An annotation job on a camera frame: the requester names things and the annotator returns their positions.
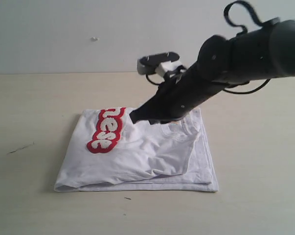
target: black cable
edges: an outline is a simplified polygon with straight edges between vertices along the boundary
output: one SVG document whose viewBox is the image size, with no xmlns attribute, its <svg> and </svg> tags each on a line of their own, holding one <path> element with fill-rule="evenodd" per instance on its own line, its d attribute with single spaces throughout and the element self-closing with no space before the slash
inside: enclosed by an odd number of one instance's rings
<svg viewBox="0 0 295 235">
<path fill-rule="evenodd" d="M 145 75 L 145 77 L 146 77 L 147 81 L 149 81 L 150 83 L 152 83 L 152 84 L 155 85 L 155 86 L 159 86 L 159 85 L 161 84 L 161 83 L 153 82 L 153 81 L 148 77 L 147 74 Z"/>
<path fill-rule="evenodd" d="M 230 94 L 252 94 L 254 92 L 259 91 L 260 89 L 262 89 L 264 86 L 266 86 L 271 79 L 267 79 L 263 84 L 261 84 L 259 87 L 255 88 L 254 90 L 251 90 L 249 92 L 233 92 L 233 91 L 229 91 L 227 89 L 223 89 L 224 92 L 230 93 Z"/>
</svg>

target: white t-shirt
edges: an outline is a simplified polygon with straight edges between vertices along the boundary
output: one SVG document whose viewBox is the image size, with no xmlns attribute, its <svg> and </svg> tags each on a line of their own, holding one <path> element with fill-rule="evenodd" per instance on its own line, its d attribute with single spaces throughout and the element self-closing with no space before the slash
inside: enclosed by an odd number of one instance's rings
<svg viewBox="0 0 295 235">
<path fill-rule="evenodd" d="M 132 124 L 132 108 L 85 110 L 72 134 L 55 184 L 79 188 L 187 172 L 201 136 L 187 115 L 178 124 Z"/>
</svg>

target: red logo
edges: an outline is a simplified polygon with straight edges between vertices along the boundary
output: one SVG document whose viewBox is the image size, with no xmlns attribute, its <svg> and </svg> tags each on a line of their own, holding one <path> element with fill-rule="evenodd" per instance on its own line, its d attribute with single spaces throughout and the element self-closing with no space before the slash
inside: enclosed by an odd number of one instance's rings
<svg viewBox="0 0 295 235">
<path fill-rule="evenodd" d="M 108 153 L 120 140 L 122 130 L 122 116 L 126 108 L 103 109 L 98 115 L 96 132 L 92 140 L 87 143 L 91 153 Z"/>
</svg>

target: robotic arm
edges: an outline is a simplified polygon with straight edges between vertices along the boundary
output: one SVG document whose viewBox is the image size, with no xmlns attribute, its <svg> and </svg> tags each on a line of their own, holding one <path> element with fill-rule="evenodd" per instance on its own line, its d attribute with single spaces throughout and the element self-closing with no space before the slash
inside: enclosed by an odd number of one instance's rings
<svg viewBox="0 0 295 235">
<path fill-rule="evenodd" d="M 243 5 L 259 30 L 248 32 L 244 25 L 234 24 L 229 10 L 234 4 Z M 165 124 L 182 119 L 193 108 L 220 91 L 250 94 L 264 87 L 272 78 L 295 77 L 295 21 L 280 22 L 274 18 L 261 22 L 253 7 L 237 0 L 224 10 L 226 22 L 242 28 L 236 37 L 214 35 L 202 45 L 197 61 L 188 69 L 174 52 L 142 57 L 137 71 L 158 86 L 156 94 L 130 113 L 133 123 L 148 120 Z M 164 82 L 157 84 L 149 75 L 158 74 Z M 266 81 L 253 91 L 237 93 L 227 90 L 253 80 Z"/>
</svg>

